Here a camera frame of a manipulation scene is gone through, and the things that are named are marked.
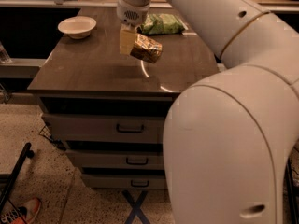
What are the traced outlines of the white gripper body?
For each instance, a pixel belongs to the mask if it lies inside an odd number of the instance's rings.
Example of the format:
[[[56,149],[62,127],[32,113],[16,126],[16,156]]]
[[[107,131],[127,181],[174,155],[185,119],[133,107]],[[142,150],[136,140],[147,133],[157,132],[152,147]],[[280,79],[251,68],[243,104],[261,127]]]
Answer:
[[[118,0],[117,16],[123,24],[132,25],[134,27],[142,24],[147,18],[150,5],[133,6],[125,0]]]

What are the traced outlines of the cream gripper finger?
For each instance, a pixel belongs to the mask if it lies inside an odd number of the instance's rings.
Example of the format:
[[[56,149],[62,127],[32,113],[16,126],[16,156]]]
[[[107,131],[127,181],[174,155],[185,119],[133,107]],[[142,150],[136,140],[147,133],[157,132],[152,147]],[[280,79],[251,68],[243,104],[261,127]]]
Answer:
[[[136,39],[135,30],[120,30],[120,54],[129,55],[133,49]]]

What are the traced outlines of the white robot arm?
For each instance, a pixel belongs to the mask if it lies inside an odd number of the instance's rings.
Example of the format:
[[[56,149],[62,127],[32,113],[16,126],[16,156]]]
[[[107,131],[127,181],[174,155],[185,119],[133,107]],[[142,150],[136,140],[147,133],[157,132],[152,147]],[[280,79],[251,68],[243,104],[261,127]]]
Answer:
[[[166,0],[224,63],[186,89],[164,124],[175,224],[282,224],[299,138],[298,34],[250,0]],[[118,0],[139,24],[150,0]]]

